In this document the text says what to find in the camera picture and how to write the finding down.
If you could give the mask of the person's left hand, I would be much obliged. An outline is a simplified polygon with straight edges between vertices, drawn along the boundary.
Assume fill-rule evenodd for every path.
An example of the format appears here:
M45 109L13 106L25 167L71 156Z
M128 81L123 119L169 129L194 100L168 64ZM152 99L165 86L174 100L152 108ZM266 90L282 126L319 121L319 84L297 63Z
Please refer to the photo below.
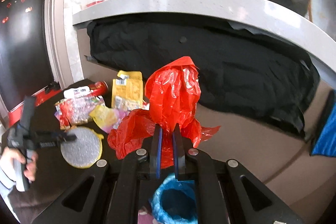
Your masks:
M24 175L30 181L35 181L37 172L37 159L38 154L33 151L31 156L31 162L26 164L26 158L20 153L18 149L6 147L1 156L1 170L6 174L6 176L12 180L16 181L16 173L14 168L14 162L19 162L20 164L25 164L26 168L24 170Z

